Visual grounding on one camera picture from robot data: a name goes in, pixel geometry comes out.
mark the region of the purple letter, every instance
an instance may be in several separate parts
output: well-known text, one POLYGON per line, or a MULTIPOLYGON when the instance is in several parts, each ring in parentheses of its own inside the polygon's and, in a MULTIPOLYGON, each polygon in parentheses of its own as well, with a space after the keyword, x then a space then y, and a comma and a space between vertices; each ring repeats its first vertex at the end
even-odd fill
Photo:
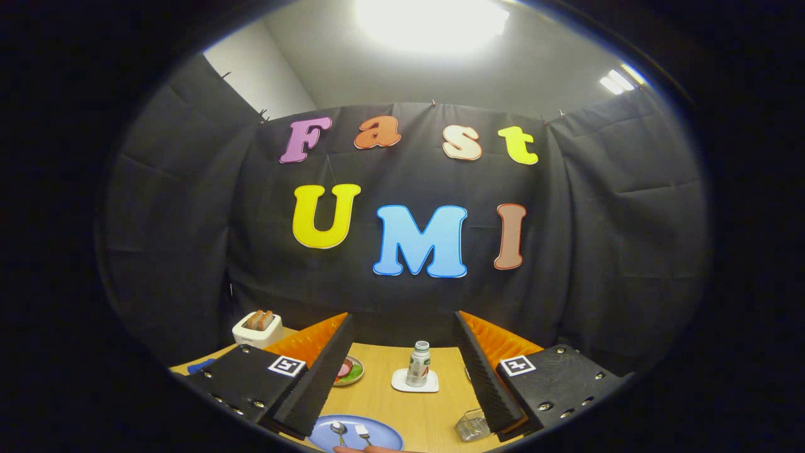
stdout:
POLYGON ((319 141, 321 133, 318 128, 327 130, 330 126, 332 126, 332 120, 328 116, 291 123, 291 139, 288 140, 288 148, 285 149, 285 154, 279 158, 279 163, 290 164, 307 159, 308 154, 304 151, 304 145, 307 144, 308 149, 313 149, 316 142, 319 141))

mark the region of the bottle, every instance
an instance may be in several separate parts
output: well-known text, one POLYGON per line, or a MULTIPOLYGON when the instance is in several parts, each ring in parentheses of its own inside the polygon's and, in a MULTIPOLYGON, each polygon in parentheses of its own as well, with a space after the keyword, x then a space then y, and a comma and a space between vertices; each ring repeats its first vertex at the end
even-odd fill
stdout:
POLYGON ((408 363, 408 376, 405 383, 411 387, 422 387, 427 382, 427 372, 431 369, 431 345, 427 341, 418 341, 411 353, 408 363))

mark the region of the ceiling light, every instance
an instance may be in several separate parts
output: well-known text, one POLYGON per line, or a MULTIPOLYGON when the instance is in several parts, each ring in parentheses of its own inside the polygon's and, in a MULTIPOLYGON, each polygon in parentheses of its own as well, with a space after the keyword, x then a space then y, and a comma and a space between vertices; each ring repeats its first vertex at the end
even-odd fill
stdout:
POLYGON ((612 91, 612 94, 621 94, 623 93, 623 88, 617 85, 612 79, 609 77, 604 77, 599 82, 606 87, 609 91, 612 91))
POLYGON ((621 67, 622 67, 622 68, 623 68, 623 70, 624 70, 624 71, 626 71, 626 73, 628 73, 628 74, 629 74, 629 75, 630 75, 630 76, 631 76, 631 77, 634 79, 634 81, 636 81, 638 84, 640 84, 640 85, 645 85, 645 84, 646 84, 646 79, 644 79, 643 77, 641 77, 641 76, 640 76, 640 73, 638 73, 637 71, 635 71, 635 70, 634 70, 634 68, 632 68, 632 67, 631 67, 631 66, 629 66, 628 64, 621 64, 621 67))
POLYGON ((620 86, 626 91, 631 91, 632 89, 634 89, 632 84, 630 84, 629 81, 623 78, 623 76, 615 69, 609 71, 609 78, 612 79, 615 83, 617 83, 618 86, 620 86))
POLYGON ((379 43, 413 52, 463 52, 503 33, 509 11, 486 0, 358 0, 361 26, 379 43))

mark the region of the finger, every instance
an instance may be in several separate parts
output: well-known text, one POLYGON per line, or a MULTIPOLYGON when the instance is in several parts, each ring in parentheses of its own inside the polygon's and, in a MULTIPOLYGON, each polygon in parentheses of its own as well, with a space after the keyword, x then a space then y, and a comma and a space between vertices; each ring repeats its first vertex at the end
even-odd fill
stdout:
POLYGON ((390 448, 378 447, 377 445, 369 446, 365 448, 363 451, 365 451, 365 453, 418 453, 416 451, 392 450, 390 448))
POLYGON ((332 450, 336 453, 364 453, 363 450, 355 450, 349 447, 333 447, 332 450))

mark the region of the fork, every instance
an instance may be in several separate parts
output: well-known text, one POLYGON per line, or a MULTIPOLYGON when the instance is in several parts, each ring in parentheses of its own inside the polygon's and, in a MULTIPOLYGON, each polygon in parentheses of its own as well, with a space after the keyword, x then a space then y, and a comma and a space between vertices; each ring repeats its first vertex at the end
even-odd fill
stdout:
POLYGON ((369 442, 369 430, 366 429, 366 426, 355 425, 355 432, 357 433, 357 435, 361 436, 366 441, 366 443, 372 445, 372 443, 369 442))

